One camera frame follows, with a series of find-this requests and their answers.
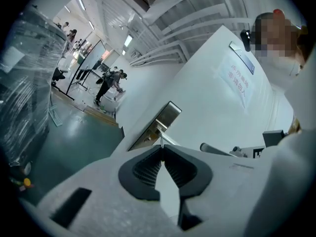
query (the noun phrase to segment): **wrapped pallet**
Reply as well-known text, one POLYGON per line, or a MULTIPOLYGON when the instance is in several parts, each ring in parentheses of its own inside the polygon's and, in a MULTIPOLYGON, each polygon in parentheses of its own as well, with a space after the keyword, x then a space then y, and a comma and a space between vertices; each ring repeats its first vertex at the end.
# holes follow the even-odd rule
POLYGON ((51 79, 66 36, 34 8, 21 12, 0 56, 0 146, 10 166, 23 166, 48 128, 51 79))

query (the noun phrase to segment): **fluorescent light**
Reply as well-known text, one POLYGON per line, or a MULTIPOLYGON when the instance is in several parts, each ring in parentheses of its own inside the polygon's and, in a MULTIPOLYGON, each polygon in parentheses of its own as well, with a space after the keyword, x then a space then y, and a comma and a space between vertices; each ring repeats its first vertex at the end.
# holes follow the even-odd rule
POLYGON ((125 40, 124 45, 128 46, 130 44, 130 42, 132 41, 132 39, 133 39, 133 37, 131 35, 128 35, 126 40, 125 40))
POLYGON ((83 5, 82 0, 79 0, 79 3, 80 3, 80 5, 81 5, 81 8, 82 8, 83 10, 85 10, 85 7, 84 7, 84 5, 83 5))
POLYGON ((67 6, 65 6, 65 9, 68 10, 68 12, 70 13, 69 9, 67 8, 67 6))
POLYGON ((90 24, 91 28, 94 29, 93 24, 91 23, 91 21, 89 21, 89 24, 90 24))

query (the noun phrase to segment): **green floor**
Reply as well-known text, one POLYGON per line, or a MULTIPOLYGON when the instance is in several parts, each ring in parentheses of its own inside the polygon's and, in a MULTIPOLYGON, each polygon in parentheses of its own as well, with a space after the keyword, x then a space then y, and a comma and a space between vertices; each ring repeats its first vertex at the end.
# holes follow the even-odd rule
POLYGON ((121 129, 108 125, 53 97, 63 125, 49 117, 50 132, 32 164, 29 175, 35 185, 22 196, 36 205, 54 186, 96 160, 109 157, 122 140, 121 129))

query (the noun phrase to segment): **black pants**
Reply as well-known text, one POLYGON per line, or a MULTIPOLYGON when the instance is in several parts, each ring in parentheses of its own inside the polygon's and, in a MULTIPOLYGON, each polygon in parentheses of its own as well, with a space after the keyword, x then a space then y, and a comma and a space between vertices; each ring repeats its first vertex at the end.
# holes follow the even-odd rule
POLYGON ((79 70, 76 79, 79 80, 81 74, 83 73, 82 77, 80 78, 80 80, 83 80, 84 77, 88 74, 88 72, 89 72, 89 70, 79 70))
POLYGON ((101 86, 101 88, 100 88, 100 90, 99 90, 99 92, 98 92, 98 94, 97 94, 95 100, 100 101, 100 98, 101 98, 105 93, 107 93, 107 91, 108 91, 109 89, 110 89, 110 87, 108 87, 107 82, 104 81, 104 82, 102 83, 102 86, 101 86))

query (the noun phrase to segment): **white machine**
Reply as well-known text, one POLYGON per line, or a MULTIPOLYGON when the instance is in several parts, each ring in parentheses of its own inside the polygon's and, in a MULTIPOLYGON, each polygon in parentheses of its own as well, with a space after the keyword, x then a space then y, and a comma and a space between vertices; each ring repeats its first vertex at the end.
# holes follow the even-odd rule
POLYGON ((265 148, 258 159, 172 145, 136 149, 91 163, 50 191, 38 209, 26 208, 52 235, 266 236, 291 215, 316 173, 315 65, 314 50, 286 93, 303 131, 265 148), (179 188, 177 226, 154 189, 161 160, 179 188), (88 195, 62 221, 58 212, 78 189, 88 195))
POLYGON ((101 98, 101 106, 106 112, 114 113, 125 98, 125 90, 118 92, 114 87, 111 87, 107 93, 101 98))

